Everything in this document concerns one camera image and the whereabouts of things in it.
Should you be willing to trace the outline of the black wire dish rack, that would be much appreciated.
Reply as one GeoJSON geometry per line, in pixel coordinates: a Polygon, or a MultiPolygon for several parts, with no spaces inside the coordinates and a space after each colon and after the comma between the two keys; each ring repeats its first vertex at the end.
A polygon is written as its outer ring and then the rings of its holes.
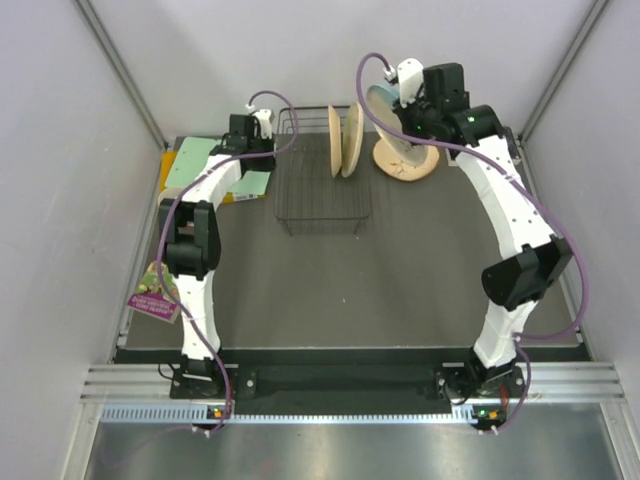
{"type": "Polygon", "coordinates": [[[293,146],[280,154],[274,174],[274,215],[289,234],[356,234],[372,213],[371,168],[360,160],[348,177],[331,173],[328,109],[285,107],[277,140],[293,146]]]}

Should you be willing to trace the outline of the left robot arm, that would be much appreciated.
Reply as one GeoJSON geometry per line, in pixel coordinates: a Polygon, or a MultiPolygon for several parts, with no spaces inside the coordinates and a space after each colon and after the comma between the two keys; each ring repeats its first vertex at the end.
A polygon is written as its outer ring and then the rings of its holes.
{"type": "Polygon", "coordinates": [[[179,195],[160,203],[165,235],[162,263],[168,267],[180,300],[183,320],[182,357],[173,371],[173,399],[223,398],[230,393],[228,376],[215,355],[221,345],[215,320],[213,281],[221,258],[216,209],[248,171],[275,169],[273,113],[256,110],[232,114],[229,131],[209,153],[204,167],[179,195]]]}

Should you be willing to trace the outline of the bird plate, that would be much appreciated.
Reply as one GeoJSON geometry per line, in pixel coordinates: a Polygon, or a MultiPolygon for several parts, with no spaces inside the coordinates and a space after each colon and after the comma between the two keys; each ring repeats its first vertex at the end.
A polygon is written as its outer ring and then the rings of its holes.
{"type": "Polygon", "coordinates": [[[373,148],[372,157],[375,165],[388,176],[404,182],[414,182],[425,178],[436,169],[440,153],[436,147],[429,146],[426,148],[424,161],[418,166],[413,166],[394,153],[384,140],[379,139],[373,148]]]}
{"type": "Polygon", "coordinates": [[[340,117],[333,106],[329,105],[327,111],[330,142],[330,171],[331,176],[335,178],[342,166],[341,123],[340,117]]]}

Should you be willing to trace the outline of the blue and white plate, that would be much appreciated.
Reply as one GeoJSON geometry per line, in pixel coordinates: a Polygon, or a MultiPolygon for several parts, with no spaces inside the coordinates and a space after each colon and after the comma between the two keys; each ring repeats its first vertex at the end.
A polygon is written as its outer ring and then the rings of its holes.
{"type": "MultiPolygon", "coordinates": [[[[373,115],[389,129],[402,132],[402,124],[393,109],[399,105],[399,93],[392,87],[384,84],[370,86],[366,91],[367,106],[373,115]]],[[[391,135],[386,130],[375,124],[375,129],[381,139],[404,163],[418,167],[423,164],[428,156],[428,147],[425,145],[413,145],[391,135]]]]}

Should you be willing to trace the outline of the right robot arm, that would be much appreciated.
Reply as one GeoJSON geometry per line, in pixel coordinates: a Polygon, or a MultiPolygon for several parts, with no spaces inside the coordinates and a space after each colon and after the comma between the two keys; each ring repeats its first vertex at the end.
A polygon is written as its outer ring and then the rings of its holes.
{"type": "Polygon", "coordinates": [[[481,274],[489,298],[484,325],[464,376],[450,384],[463,397],[487,396],[511,373],[515,335],[523,331],[572,252],[527,199],[495,111],[488,105],[471,106],[460,64],[424,67],[410,58],[398,65],[397,84],[399,97],[392,111],[403,133],[462,147],[450,154],[478,194],[498,241],[500,262],[481,274]]]}

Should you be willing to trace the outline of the cream plate with sprig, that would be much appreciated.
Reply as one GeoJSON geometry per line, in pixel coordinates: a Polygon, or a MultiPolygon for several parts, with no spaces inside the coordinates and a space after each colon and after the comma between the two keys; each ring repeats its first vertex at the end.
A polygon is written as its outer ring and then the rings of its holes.
{"type": "Polygon", "coordinates": [[[342,135],[342,167],[343,177],[351,176],[358,164],[364,134],[364,113],[362,106],[353,103],[346,115],[342,135]]]}

